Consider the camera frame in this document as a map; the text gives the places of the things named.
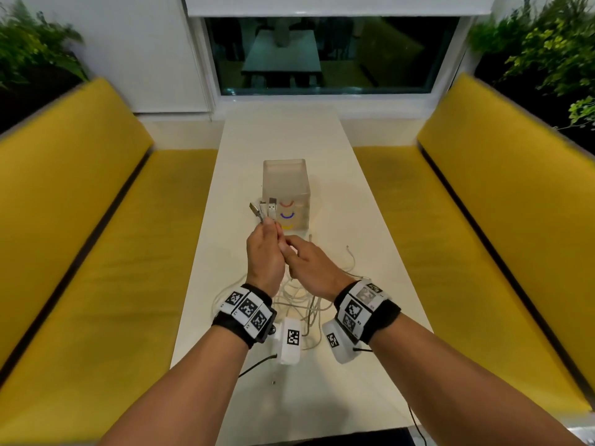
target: table surface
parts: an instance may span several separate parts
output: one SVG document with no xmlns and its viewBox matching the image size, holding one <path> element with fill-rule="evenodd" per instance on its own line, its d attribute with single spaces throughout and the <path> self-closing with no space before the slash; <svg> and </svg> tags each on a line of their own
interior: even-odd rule
<svg viewBox="0 0 595 446">
<path fill-rule="evenodd" d="M 246 238 L 257 224 L 248 204 L 261 196 L 263 160 L 295 158 L 305 158 L 308 167 L 312 240 L 341 267 L 352 263 L 349 245 L 354 272 L 372 278 L 404 313 L 430 328 L 337 114 L 307 105 L 239 107 L 223 130 L 172 366 L 209 328 L 214 297 L 246 272 Z M 335 313 L 324 312 L 323 322 Z M 244 369 L 271 354 L 270 341 L 252 348 Z M 239 379 L 217 444 L 409 425 L 404 398 L 373 354 L 339 365 L 323 340 L 302 352 L 296 366 L 271 360 Z"/>
<path fill-rule="evenodd" d="M 277 47 L 273 31 L 260 30 L 242 72 L 321 72 L 314 32 L 311 29 L 289 31 L 289 38 L 289 46 Z"/>
</svg>

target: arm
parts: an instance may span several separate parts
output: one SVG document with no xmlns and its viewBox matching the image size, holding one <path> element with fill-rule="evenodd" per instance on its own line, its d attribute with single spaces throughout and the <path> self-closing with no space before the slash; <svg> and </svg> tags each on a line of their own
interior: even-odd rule
<svg viewBox="0 0 595 446">
<path fill-rule="evenodd" d="M 333 301 L 354 281 L 299 237 L 280 238 L 279 247 L 311 294 Z M 440 445 L 582 444 L 530 399 L 402 313 L 369 345 Z"/>
<path fill-rule="evenodd" d="M 271 219 L 265 219 L 247 241 L 246 283 L 269 295 L 277 293 L 285 273 L 278 231 Z M 247 353 L 242 339 L 212 326 L 123 414 L 100 446 L 214 445 Z"/>
</svg>

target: forearm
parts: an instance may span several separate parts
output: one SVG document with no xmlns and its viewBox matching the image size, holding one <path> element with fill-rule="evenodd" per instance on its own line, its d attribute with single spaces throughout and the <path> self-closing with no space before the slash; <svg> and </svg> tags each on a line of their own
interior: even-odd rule
<svg viewBox="0 0 595 446">
<path fill-rule="evenodd" d="M 440 445 L 580 445 L 510 385 L 405 315 L 370 347 Z"/>
<path fill-rule="evenodd" d="M 103 437 L 100 446 L 211 446 L 248 346 L 213 326 Z"/>
</svg>

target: bench backrest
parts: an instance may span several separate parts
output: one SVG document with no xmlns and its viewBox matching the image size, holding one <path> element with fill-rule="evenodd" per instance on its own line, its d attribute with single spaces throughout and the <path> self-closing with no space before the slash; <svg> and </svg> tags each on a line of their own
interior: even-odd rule
<svg viewBox="0 0 595 446">
<path fill-rule="evenodd" d="M 593 157 L 467 75 L 418 140 L 595 387 Z"/>
<path fill-rule="evenodd" d="M 0 367 L 152 139 L 105 80 L 0 140 Z"/>
</svg>

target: window frame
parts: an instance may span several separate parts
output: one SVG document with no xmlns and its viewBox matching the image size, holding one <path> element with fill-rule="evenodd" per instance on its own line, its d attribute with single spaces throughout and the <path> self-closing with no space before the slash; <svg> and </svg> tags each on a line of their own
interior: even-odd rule
<svg viewBox="0 0 595 446">
<path fill-rule="evenodd" d="M 450 87 L 466 51 L 466 37 L 475 22 L 476 16 L 462 16 L 440 70 L 436 76 L 434 86 L 426 94 L 341 94 L 341 95 L 221 95 L 219 81 L 215 70 L 206 22 L 204 17 L 192 17 L 199 55 L 203 56 L 202 67 L 206 80 L 206 89 L 210 98 L 213 120 L 226 119 L 227 113 L 241 104 L 262 103 L 301 103 L 331 106 L 337 110 L 341 119 L 366 118 L 401 118 L 426 119 L 435 110 L 436 105 Z"/>
</svg>

